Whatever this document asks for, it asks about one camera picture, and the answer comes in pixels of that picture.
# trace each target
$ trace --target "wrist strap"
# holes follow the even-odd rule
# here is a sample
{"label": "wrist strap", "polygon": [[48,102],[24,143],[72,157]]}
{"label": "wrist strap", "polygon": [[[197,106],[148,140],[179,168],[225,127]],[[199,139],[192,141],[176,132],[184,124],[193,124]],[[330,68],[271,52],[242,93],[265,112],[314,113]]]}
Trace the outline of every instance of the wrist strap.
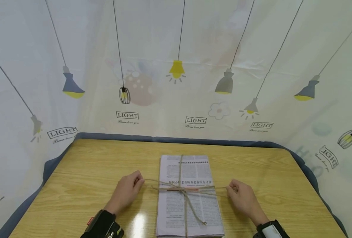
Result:
{"label": "wrist strap", "polygon": [[269,238],[269,232],[273,234],[272,238],[277,237],[274,236],[275,230],[279,233],[279,237],[281,238],[290,238],[287,233],[284,231],[282,226],[279,224],[278,220],[269,221],[265,224],[261,224],[257,226],[257,231],[253,238]]}
{"label": "wrist strap", "polygon": [[85,232],[93,235],[93,237],[108,237],[112,231],[116,233],[120,229],[120,226],[115,222],[115,218],[114,214],[106,210],[99,210]]}

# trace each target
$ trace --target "hand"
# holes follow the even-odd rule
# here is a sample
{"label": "hand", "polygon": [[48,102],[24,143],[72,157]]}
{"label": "hand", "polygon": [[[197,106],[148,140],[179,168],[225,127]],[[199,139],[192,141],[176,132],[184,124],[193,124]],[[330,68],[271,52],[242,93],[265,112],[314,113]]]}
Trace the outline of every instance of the hand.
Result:
{"label": "hand", "polygon": [[269,222],[251,186],[234,179],[226,190],[237,210],[248,216],[255,226]]}
{"label": "hand", "polygon": [[144,178],[139,170],[123,176],[104,210],[117,215],[135,200],[143,184]]}

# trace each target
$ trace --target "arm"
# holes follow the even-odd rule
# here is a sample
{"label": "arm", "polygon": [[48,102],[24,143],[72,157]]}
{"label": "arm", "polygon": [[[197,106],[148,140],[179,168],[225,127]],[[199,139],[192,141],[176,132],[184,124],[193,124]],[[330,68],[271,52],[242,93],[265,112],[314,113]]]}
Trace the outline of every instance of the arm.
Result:
{"label": "arm", "polygon": [[123,176],[106,206],[93,218],[81,238],[105,238],[111,233],[111,238],[123,237],[124,231],[115,222],[116,216],[135,200],[143,183],[139,170]]}
{"label": "arm", "polygon": [[251,186],[234,179],[226,190],[234,207],[256,226],[258,233],[254,238],[289,238],[278,221],[267,218]]}

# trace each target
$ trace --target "stack of newspapers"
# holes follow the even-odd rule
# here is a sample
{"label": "stack of newspapers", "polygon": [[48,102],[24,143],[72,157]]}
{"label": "stack of newspapers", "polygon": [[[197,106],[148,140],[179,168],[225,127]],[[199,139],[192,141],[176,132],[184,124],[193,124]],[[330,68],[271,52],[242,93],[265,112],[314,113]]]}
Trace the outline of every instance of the stack of newspapers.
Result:
{"label": "stack of newspapers", "polygon": [[[178,185],[180,155],[163,155],[160,160],[160,176],[162,182]],[[209,160],[206,155],[184,155],[181,166],[181,186],[191,189],[199,186],[213,185]],[[216,194],[214,188],[201,190]],[[199,222],[189,204],[187,208],[188,237],[223,237],[224,227],[221,213],[214,195],[188,192],[197,216],[206,222]],[[157,237],[185,237],[184,195],[180,191],[161,190],[158,200]]]}

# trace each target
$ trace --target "wrist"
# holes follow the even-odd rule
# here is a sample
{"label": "wrist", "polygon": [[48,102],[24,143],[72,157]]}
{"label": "wrist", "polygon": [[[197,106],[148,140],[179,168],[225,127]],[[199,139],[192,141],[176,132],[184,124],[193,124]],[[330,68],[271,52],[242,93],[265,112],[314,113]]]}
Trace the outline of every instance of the wrist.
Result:
{"label": "wrist", "polygon": [[118,203],[113,200],[110,200],[103,209],[115,215],[118,215],[119,211],[121,210]]}
{"label": "wrist", "polygon": [[259,210],[258,212],[254,213],[252,216],[250,216],[250,219],[256,227],[270,221],[263,210]]}

